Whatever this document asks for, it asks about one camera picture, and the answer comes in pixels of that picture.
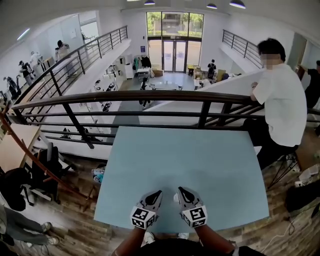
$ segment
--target office chair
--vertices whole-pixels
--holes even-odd
[[[39,151],[34,154],[34,156],[59,179],[66,175],[70,168],[75,169],[74,164],[70,164],[63,169],[62,165],[59,163],[58,148],[53,146],[52,142],[48,144],[48,149]],[[50,178],[35,162],[32,162],[32,168],[27,167],[27,169],[29,169],[32,174],[30,190],[42,190],[45,193],[52,195],[53,200],[59,204],[58,182]]]

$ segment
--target ceiling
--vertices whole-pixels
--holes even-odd
[[[121,10],[189,11],[213,14],[234,12],[262,16],[286,23],[292,30],[320,44],[319,0],[242,0],[246,9],[229,5],[230,0],[154,0],[155,5],[144,5],[145,0],[1,0],[0,1],[0,55],[17,43],[17,37],[26,28],[35,28],[42,23],[62,16],[101,8],[117,7]],[[217,5],[217,10],[206,8],[208,3]]]

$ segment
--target wooden handrail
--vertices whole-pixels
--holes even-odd
[[[33,154],[32,152],[26,147],[26,145],[24,144],[23,141],[21,141],[19,139],[19,137],[16,135],[16,133],[14,132],[14,130],[11,128],[11,126],[9,125],[9,123],[7,122],[5,115],[0,112],[0,120],[2,122],[2,124],[4,125],[4,127],[7,129],[7,132],[9,135],[12,136],[12,138],[14,139],[14,141],[19,145],[19,147],[24,151],[24,153],[31,158],[31,160],[37,165],[39,166],[39,168],[44,172],[47,173],[53,180],[55,180],[56,182],[58,182],[59,184],[61,184],[62,186],[64,186],[68,191],[75,193],[76,195],[78,195],[79,197],[82,197],[86,200],[92,201],[93,200],[89,197],[86,196],[84,194],[81,194],[79,191],[75,190],[74,188],[72,188],[71,186],[69,186],[66,182],[64,182],[62,179],[58,178],[56,175],[54,175],[48,168],[46,168]]]
[[[34,107],[52,106],[60,104],[88,103],[101,101],[143,101],[143,100],[161,100],[161,101],[184,101],[184,102],[214,102],[214,103],[232,103],[259,106],[257,102],[250,99],[249,96],[203,92],[203,91],[166,91],[166,90],[130,90],[130,91],[103,91],[81,93],[52,97],[27,103],[15,104],[13,110],[27,109]]]

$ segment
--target black hair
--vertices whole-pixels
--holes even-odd
[[[281,60],[286,61],[286,51],[282,44],[274,39],[268,38],[265,41],[262,41],[258,44],[258,52],[261,54],[280,54]]]

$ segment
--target black railing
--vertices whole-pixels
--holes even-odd
[[[82,45],[59,60],[23,92],[15,104],[61,96],[86,70],[123,40],[128,38],[127,26],[113,30]],[[48,113],[51,106],[29,109],[28,114]]]
[[[69,104],[93,103],[104,101],[181,101],[181,102],[200,102],[202,108],[199,112],[165,112],[165,111],[95,111],[95,112],[73,112]],[[212,103],[218,103],[221,106],[220,112],[210,112]],[[65,112],[58,113],[30,113],[31,108],[51,107],[62,105]],[[60,97],[52,97],[50,99],[42,99],[27,103],[16,104],[12,107],[22,124],[34,126],[54,126],[54,127],[75,127],[77,132],[62,131],[49,128],[41,128],[46,134],[61,134],[79,136],[81,139],[70,139],[65,137],[47,136],[48,139],[62,140],[77,143],[87,143],[90,148],[94,148],[94,144],[112,145],[112,141],[100,141],[98,138],[114,138],[116,133],[96,132],[90,133],[86,128],[118,128],[120,126],[127,127],[151,127],[151,128],[173,128],[173,129],[205,129],[205,130],[232,130],[244,131],[242,126],[226,126],[239,119],[259,119],[264,118],[263,115],[252,115],[253,113],[263,109],[256,101],[252,101],[249,96],[202,92],[202,91],[108,91],[94,92],[76,95],[67,95]],[[320,111],[309,109],[309,113],[320,115]],[[197,124],[181,125],[178,124],[131,124],[131,123],[79,123],[79,116],[145,116],[145,117],[191,117],[198,118]],[[31,118],[47,118],[47,117],[69,117],[71,122],[50,122],[47,120],[37,121]],[[309,122],[319,122],[319,120],[309,120]]]
[[[236,50],[259,69],[263,67],[263,65],[261,64],[257,46],[254,43],[249,42],[241,36],[238,36],[227,30],[223,30],[222,42],[226,43],[232,49]]]

